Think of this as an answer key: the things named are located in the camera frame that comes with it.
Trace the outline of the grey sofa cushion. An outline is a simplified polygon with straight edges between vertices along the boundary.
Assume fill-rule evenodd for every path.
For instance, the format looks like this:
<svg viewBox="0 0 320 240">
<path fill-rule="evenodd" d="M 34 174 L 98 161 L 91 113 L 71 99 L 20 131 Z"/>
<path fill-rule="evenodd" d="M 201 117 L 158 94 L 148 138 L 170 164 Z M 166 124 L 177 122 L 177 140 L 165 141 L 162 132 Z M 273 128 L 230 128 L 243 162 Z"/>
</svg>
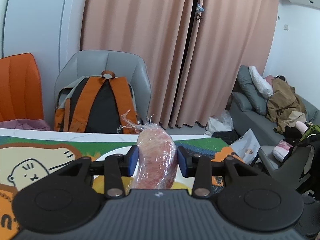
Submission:
<svg viewBox="0 0 320 240">
<path fill-rule="evenodd" d="M 241 65 L 236 78 L 240 89 L 248 98 L 254 110 L 262 115 L 267 114 L 267 100 L 259 93 L 255 87 L 247 66 Z"/>
</svg>

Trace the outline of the white plastic bag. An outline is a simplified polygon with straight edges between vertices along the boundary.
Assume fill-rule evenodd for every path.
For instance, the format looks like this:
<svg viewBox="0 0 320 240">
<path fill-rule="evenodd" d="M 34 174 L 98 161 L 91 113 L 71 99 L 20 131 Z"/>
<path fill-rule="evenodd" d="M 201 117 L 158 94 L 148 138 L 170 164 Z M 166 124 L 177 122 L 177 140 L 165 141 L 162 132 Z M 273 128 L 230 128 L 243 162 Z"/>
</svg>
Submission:
<svg viewBox="0 0 320 240">
<path fill-rule="evenodd" d="M 215 132 L 231 132 L 234 129 L 233 120 L 228 110 L 220 116 L 210 117 L 206 126 L 205 135 L 213 136 Z"/>
</svg>

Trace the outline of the orange black backpack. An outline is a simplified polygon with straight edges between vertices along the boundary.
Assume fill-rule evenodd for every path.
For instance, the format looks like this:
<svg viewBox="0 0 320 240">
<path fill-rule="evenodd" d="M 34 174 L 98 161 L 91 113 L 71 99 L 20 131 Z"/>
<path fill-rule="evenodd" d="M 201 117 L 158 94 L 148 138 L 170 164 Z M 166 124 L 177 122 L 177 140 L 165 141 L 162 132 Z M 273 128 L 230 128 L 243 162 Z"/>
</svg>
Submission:
<svg viewBox="0 0 320 240">
<path fill-rule="evenodd" d="M 59 91 L 54 130 L 136 134 L 138 120 L 133 96 L 127 79 L 112 71 L 80 77 Z"/>
</svg>

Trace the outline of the pink curtain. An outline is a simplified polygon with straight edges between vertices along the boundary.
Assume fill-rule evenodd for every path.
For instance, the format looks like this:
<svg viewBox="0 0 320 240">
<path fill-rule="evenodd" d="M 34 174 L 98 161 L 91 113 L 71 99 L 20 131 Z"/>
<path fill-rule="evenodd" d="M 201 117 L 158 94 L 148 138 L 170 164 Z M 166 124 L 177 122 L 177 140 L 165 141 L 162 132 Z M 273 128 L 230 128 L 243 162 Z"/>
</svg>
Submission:
<svg viewBox="0 0 320 240">
<path fill-rule="evenodd" d="M 148 115 L 164 128 L 205 125 L 226 107 L 239 67 L 263 72 L 279 0 L 87 0 L 83 50 L 145 62 Z"/>
</svg>

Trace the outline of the orange chair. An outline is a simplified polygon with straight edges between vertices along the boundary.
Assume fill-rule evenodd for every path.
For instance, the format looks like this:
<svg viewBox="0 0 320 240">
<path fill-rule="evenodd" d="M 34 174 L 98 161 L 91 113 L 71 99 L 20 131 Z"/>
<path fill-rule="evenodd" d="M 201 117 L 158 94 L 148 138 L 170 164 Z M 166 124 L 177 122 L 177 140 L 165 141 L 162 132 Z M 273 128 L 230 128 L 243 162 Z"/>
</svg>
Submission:
<svg viewBox="0 0 320 240">
<path fill-rule="evenodd" d="M 1 58 L 1 121 L 43 119 L 40 72 L 31 53 Z"/>
</svg>

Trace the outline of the grey sofa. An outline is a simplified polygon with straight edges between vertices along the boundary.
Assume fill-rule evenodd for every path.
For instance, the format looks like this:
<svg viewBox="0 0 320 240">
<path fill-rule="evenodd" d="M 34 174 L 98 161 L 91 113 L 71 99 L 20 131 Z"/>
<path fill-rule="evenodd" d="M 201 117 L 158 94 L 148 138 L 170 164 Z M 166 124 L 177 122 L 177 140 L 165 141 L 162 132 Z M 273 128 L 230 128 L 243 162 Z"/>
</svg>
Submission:
<svg viewBox="0 0 320 240">
<path fill-rule="evenodd" d="M 272 80 L 280 78 L 286 81 L 283 76 L 263 78 L 254 66 L 248 68 L 255 87 L 267 102 L 273 94 Z M 229 112 L 236 133 L 244 135 L 248 129 L 251 129 L 259 141 L 258 156 L 252 161 L 252 164 L 260 158 L 268 171 L 276 170 L 289 157 L 289 151 L 293 146 L 307 136 L 308 128 L 313 128 L 316 133 L 319 132 L 319 109 L 301 96 L 300 98 L 306 107 L 306 123 L 297 121 L 295 126 L 285 127 L 283 134 L 276 133 L 274 131 L 276 124 L 271 122 L 267 115 L 262 116 L 254 110 L 236 81 Z"/>
</svg>

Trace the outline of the plastic-wrapped pink fruit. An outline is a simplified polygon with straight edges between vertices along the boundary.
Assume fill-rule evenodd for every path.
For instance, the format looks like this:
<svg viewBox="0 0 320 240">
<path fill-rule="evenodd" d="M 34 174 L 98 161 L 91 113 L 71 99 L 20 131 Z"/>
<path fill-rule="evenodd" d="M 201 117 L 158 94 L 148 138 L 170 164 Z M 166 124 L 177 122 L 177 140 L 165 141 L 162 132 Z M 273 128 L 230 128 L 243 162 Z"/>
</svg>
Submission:
<svg viewBox="0 0 320 240">
<path fill-rule="evenodd" d="M 129 119 L 131 111 L 123 114 L 122 127 L 138 132 L 137 173 L 130 189 L 168 190 L 172 187 L 177 172 L 177 148 L 168 133 L 150 120 L 135 124 Z"/>
</svg>

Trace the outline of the brown jacket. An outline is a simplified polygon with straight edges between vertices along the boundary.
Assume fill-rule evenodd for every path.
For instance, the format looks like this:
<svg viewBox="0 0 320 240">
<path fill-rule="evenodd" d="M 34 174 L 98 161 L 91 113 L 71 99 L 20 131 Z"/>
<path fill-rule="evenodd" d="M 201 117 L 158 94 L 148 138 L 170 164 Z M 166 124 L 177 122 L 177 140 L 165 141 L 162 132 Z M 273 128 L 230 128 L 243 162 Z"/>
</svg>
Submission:
<svg viewBox="0 0 320 240">
<path fill-rule="evenodd" d="M 297 121 L 306 123 L 306 107 L 295 88 L 285 80 L 272 80 L 273 94 L 267 102 L 267 118 L 276 124 L 274 131 L 283 134 L 285 127 L 293 127 Z"/>
</svg>

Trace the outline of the grey chair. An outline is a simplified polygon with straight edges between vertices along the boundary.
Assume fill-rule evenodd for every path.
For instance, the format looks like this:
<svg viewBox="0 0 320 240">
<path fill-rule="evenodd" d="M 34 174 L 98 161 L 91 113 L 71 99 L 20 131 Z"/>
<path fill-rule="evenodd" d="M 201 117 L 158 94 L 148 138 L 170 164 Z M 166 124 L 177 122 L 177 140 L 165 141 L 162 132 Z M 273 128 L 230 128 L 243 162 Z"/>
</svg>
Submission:
<svg viewBox="0 0 320 240">
<path fill-rule="evenodd" d="M 138 115 L 146 120 L 151 100 L 151 85 L 144 60 L 132 53 L 113 50 L 82 50 L 74 54 L 55 83 L 55 106 L 61 89 L 82 76 L 100 76 L 104 70 L 124 76 L 135 94 Z"/>
</svg>

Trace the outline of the cartoon cat table mat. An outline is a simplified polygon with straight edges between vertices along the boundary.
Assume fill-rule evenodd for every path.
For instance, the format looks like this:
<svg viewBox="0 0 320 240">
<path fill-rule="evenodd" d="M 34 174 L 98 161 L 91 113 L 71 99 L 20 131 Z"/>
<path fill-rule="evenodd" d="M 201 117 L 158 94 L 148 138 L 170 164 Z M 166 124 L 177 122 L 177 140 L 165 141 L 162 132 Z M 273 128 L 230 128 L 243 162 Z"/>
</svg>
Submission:
<svg viewBox="0 0 320 240">
<path fill-rule="evenodd" d="M 11 208 L 18 191 L 81 157 L 92 161 L 104 160 L 116 153 L 125 154 L 136 142 L 70 142 L 1 137 L 1 239 L 11 239 L 19 225 Z M 190 155 L 201 154 L 212 161 L 228 156 L 243 160 L 221 139 L 175 140 Z M 191 194 L 193 178 L 185 179 L 177 170 L 171 189 L 188 189 Z"/>
</svg>

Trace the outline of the white refrigerator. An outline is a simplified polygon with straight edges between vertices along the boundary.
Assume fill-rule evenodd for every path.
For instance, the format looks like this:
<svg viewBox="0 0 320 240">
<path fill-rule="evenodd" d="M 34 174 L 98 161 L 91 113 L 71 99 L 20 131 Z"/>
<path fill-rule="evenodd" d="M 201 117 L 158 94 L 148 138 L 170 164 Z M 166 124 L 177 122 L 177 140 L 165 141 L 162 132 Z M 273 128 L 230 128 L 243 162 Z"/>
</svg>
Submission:
<svg viewBox="0 0 320 240">
<path fill-rule="evenodd" d="M 32 53 L 59 68 L 80 49 L 86 0 L 7 0 L 3 55 Z"/>
</svg>

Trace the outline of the white paper bag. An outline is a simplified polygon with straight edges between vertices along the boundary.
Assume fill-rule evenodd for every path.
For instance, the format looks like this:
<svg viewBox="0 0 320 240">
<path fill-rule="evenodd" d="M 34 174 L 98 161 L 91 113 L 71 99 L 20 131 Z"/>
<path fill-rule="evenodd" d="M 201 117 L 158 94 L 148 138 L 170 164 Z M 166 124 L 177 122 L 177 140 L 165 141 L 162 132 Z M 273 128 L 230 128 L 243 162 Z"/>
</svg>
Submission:
<svg viewBox="0 0 320 240">
<path fill-rule="evenodd" d="M 251 164 L 258 156 L 260 148 L 259 141 L 251 129 L 230 145 L 235 152 L 246 164 Z"/>
</svg>

